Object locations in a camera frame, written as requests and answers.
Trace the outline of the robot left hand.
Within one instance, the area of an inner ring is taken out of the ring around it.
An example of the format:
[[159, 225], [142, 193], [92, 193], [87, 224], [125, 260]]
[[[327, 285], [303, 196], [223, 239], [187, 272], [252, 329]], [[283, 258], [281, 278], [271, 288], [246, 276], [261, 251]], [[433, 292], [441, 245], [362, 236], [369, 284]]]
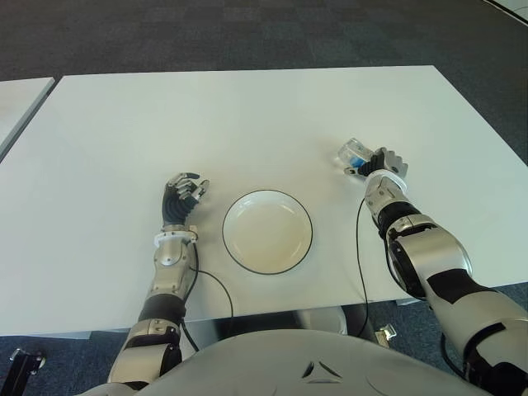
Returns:
[[163, 193], [163, 226], [184, 226], [209, 187], [209, 180], [200, 181], [200, 175], [192, 172], [178, 173], [169, 179]]

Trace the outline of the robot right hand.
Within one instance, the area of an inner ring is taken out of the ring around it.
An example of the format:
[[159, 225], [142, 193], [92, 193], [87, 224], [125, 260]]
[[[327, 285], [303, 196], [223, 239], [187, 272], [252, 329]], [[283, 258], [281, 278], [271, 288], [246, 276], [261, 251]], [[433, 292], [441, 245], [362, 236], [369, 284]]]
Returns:
[[389, 171], [404, 179], [408, 173], [408, 164], [393, 150], [382, 147], [374, 151], [369, 161], [359, 167], [347, 167], [345, 173], [351, 176], [368, 177], [381, 170]]

